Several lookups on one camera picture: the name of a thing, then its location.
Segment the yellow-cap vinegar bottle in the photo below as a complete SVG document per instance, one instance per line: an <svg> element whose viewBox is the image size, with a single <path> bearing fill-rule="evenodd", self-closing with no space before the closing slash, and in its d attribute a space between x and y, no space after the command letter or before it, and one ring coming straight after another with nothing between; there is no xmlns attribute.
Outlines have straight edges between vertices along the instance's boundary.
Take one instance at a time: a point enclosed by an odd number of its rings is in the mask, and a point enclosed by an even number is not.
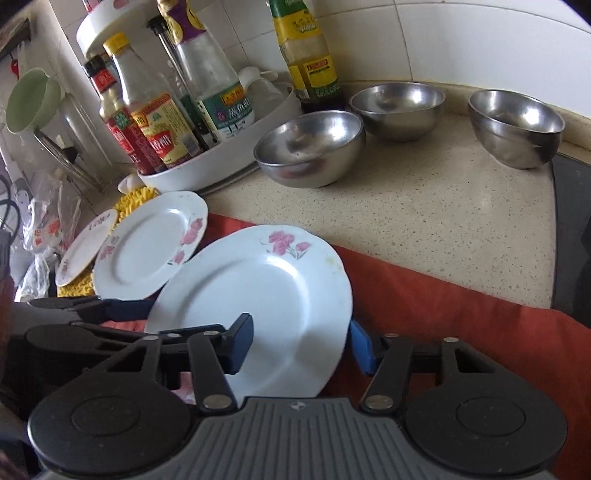
<svg viewBox="0 0 591 480"><path fill-rule="evenodd" d="M171 169L204 152L167 81L141 59L127 36L117 33L103 48L118 71L131 117L163 164Z"/></svg>

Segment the small white floral plate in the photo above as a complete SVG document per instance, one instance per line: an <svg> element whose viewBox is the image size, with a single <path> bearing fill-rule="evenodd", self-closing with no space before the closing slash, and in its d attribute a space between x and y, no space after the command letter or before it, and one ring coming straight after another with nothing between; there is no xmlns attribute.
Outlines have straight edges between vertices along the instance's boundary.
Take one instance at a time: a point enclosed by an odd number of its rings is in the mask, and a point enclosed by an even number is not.
<svg viewBox="0 0 591 480"><path fill-rule="evenodd" d="M108 209L95 217L73 240L56 271L57 287L74 281L94 260L118 219L118 212Z"/></svg>

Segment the green plastic cup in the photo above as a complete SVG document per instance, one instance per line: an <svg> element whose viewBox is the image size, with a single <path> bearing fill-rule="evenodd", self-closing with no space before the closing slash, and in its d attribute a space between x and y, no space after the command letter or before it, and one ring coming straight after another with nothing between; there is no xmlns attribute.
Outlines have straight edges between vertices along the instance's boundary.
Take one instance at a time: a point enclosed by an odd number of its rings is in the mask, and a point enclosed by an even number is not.
<svg viewBox="0 0 591 480"><path fill-rule="evenodd" d="M61 102L60 84L43 69L33 68L13 88L6 107L6 127L13 134L42 129Z"/></svg>

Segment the medium white floral plate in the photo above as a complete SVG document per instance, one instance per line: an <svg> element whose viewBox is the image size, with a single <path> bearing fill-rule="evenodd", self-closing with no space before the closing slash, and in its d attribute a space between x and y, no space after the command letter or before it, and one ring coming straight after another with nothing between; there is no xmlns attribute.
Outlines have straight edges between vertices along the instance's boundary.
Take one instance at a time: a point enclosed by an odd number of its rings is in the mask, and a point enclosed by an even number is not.
<svg viewBox="0 0 591 480"><path fill-rule="evenodd" d="M191 191L168 192L134 210L97 255L92 280L102 299L142 300L187 262L204 238L208 207Z"/></svg>

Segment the dark thin bottle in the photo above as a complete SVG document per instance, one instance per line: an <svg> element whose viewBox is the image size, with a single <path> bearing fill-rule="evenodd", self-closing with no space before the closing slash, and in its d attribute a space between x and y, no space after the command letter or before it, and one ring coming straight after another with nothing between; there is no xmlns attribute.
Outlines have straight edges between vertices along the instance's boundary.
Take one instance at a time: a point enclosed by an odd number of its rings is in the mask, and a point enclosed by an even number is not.
<svg viewBox="0 0 591 480"><path fill-rule="evenodd" d="M201 149L208 150L209 148L212 148L217 144L217 140L204 122L204 119L201 118L201 115L197 110L197 105L195 105L189 94L179 59L177 58L176 52L169 38L168 27L165 20L162 16L158 15L148 21L147 27L159 39L168 56L167 63L174 71L173 77L170 80L171 85L174 87L176 95L193 126L193 133L197 136L197 139L202 142Z"/></svg>

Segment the yellow chenille cloth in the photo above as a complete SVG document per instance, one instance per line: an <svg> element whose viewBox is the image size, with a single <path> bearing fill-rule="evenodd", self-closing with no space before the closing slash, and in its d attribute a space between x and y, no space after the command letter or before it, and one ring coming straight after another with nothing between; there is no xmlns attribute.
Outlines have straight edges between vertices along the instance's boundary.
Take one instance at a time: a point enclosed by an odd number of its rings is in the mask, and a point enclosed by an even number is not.
<svg viewBox="0 0 591 480"><path fill-rule="evenodd" d="M118 226L134 210L157 197L158 195L159 192L155 188L146 186L140 187L125 195L122 195L113 206L117 212L117 220L115 221L112 229ZM75 297L94 294L95 290L92 280L93 266L94 261L91 261L90 264L77 277L75 277L72 282L63 287L58 287L57 297Z"/></svg>

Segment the large white floral plate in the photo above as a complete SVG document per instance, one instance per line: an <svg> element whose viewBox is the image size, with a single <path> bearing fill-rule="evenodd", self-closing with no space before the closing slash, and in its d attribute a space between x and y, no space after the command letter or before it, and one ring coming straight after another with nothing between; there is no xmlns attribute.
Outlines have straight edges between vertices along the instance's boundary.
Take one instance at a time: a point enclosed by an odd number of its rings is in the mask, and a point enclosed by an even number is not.
<svg viewBox="0 0 591 480"><path fill-rule="evenodd" d="M202 249L158 295L145 330L219 324L242 313L253 341L228 383L246 397L318 395L342 357L353 292L329 243L294 226L240 229Z"/></svg>

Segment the clear plastic bag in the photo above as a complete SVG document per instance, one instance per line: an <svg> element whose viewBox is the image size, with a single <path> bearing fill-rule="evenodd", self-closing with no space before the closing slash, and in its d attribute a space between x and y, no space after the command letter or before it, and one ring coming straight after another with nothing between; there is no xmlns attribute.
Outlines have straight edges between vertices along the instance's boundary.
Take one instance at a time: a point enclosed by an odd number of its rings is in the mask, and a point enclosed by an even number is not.
<svg viewBox="0 0 591 480"><path fill-rule="evenodd" d="M19 302L48 296L51 275L73 241L81 213L76 185L62 169L41 171L37 180L22 227L24 250L33 259L16 290Z"/></svg>

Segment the black gas stove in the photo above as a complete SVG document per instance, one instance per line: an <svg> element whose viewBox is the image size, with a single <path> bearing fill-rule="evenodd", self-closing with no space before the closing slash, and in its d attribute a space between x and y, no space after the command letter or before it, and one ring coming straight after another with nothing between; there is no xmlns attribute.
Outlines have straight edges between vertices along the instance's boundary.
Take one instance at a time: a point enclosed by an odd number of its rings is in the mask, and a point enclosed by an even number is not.
<svg viewBox="0 0 591 480"><path fill-rule="evenodd" d="M552 307L590 325L590 166L567 155L551 160L556 210Z"/></svg>

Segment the yellow-label oil bottle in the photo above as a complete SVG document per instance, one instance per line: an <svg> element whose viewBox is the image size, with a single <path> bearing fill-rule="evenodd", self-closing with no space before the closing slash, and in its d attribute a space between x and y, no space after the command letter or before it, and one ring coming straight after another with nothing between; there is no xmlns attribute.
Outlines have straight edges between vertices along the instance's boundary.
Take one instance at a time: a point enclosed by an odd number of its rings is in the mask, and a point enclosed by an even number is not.
<svg viewBox="0 0 591 480"><path fill-rule="evenodd" d="M344 110L335 63L315 16L304 1L270 1L274 31L304 113Z"/></svg>

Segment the clear purple-cap vinegar bottle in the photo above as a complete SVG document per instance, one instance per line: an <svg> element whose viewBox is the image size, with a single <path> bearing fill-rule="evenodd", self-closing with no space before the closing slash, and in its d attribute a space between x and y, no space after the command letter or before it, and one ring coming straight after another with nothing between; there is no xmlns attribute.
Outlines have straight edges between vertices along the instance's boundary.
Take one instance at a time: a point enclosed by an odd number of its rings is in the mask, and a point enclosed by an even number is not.
<svg viewBox="0 0 591 480"><path fill-rule="evenodd" d="M256 115L228 57L187 1L159 1L189 94L217 141L249 128Z"/></svg>

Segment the white round condiment tray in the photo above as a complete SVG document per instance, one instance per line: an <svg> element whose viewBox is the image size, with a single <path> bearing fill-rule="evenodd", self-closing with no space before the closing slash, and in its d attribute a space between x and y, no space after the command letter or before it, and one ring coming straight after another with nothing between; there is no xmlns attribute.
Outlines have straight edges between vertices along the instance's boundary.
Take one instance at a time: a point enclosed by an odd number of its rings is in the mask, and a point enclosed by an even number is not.
<svg viewBox="0 0 591 480"><path fill-rule="evenodd" d="M76 41L86 58L101 53L102 44L116 33L131 36L145 27L158 14L154 1L130 1L121 7L112 1L98 4L81 22ZM301 103L294 87L286 82L276 84L284 94L283 103L238 136L219 143L199 156L167 171L140 179L161 193L190 190L197 193L214 191L235 182L259 168L253 155L254 146L267 132L301 115Z"/></svg>

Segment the steel bowl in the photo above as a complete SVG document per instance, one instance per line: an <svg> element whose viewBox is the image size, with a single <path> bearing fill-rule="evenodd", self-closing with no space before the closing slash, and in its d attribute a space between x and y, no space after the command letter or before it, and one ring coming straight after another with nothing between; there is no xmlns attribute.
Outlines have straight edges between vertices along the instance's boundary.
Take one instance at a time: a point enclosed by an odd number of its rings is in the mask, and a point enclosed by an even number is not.
<svg viewBox="0 0 591 480"><path fill-rule="evenodd" d="M478 90L468 99L473 131L501 164L519 170L539 168L557 153L566 128L549 105L507 90Z"/></svg>
<svg viewBox="0 0 591 480"><path fill-rule="evenodd" d="M290 188L321 188L349 173L366 145L363 120L342 110L308 113L266 133L253 149L259 168Z"/></svg>
<svg viewBox="0 0 591 480"><path fill-rule="evenodd" d="M417 82L384 83L349 98L368 133L382 140L411 142L430 134L444 114L443 90Z"/></svg>

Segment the red-label soy sauce bottle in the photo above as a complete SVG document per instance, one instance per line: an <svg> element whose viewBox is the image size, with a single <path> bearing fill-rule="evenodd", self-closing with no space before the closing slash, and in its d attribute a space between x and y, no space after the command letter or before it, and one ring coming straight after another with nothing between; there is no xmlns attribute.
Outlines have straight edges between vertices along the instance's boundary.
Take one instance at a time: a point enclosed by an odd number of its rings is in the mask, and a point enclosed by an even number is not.
<svg viewBox="0 0 591 480"><path fill-rule="evenodd" d="M137 171L142 175L165 171L166 166L131 116L119 81L103 58L93 56L83 69L99 96L99 116Z"/></svg>

